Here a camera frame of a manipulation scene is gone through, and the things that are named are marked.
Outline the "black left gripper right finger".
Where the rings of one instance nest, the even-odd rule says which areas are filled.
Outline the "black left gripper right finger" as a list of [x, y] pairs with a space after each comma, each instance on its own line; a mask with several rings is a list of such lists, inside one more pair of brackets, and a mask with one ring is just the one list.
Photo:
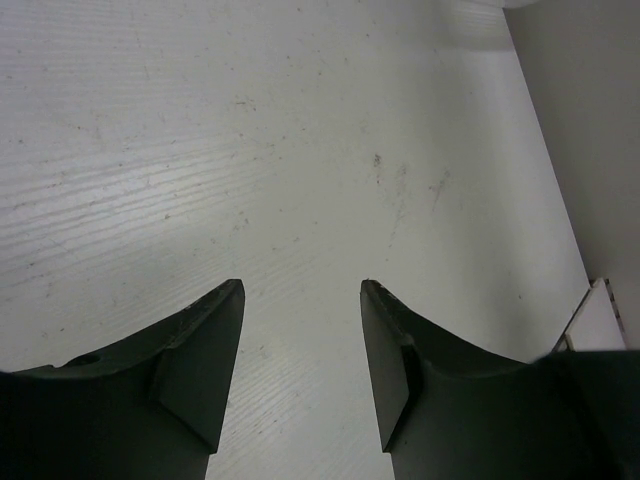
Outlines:
[[361, 317], [382, 450], [398, 479], [635, 479], [639, 355], [521, 363], [418, 315], [375, 280]]

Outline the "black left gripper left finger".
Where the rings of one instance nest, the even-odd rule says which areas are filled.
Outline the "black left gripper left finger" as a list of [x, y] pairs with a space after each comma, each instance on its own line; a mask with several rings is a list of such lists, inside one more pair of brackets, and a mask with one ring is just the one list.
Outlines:
[[202, 479], [219, 447], [245, 305], [230, 279], [55, 367], [1, 376], [5, 479]]

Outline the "white foam board panel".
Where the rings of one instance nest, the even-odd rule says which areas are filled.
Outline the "white foam board panel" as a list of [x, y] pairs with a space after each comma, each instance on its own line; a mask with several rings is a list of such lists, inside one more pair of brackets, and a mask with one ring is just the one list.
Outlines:
[[562, 332], [553, 352], [622, 351], [627, 349], [608, 279], [597, 278]]

